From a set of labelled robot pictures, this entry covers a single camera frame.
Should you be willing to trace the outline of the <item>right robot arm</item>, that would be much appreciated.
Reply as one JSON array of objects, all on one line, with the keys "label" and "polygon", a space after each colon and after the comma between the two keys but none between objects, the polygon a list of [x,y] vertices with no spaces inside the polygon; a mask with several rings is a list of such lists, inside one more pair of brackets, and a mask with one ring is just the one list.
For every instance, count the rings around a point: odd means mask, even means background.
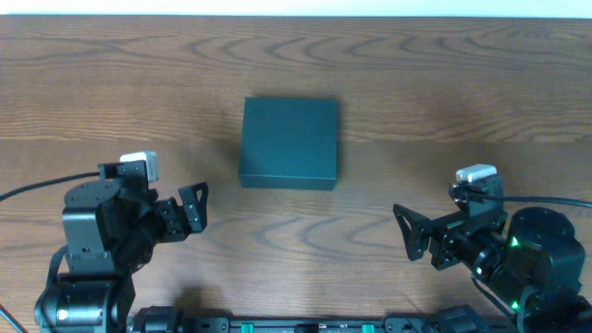
[{"label": "right robot arm", "polygon": [[500,203],[462,203],[435,219],[399,204],[393,213],[410,260],[431,253],[436,270],[465,265],[519,331],[590,331],[580,293],[586,251],[564,214],[527,207],[510,216]]}]

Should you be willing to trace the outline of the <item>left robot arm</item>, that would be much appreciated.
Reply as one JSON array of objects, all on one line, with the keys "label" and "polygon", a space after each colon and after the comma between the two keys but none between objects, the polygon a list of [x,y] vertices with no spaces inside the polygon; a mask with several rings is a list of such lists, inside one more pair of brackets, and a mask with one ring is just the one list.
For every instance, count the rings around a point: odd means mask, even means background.
[{"label": "left robot arm", "polygon": [[67,244],[56,252],[35,309],[42,332],[123,332],[135,298],[132,276],[163,242],[207,225],[208,186],[161,200],[140,177],[86,182],[65,196]]}]

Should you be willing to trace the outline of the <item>dark green box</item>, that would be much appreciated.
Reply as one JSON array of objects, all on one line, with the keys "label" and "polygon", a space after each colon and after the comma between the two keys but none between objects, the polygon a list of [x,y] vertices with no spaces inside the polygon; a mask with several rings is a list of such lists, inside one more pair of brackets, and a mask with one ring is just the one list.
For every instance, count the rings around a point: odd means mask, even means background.
[{"label": "dark green box", "polygon": [[244,188],[331,191],[338,180],[339,102],[247,97],[239,179]]}]

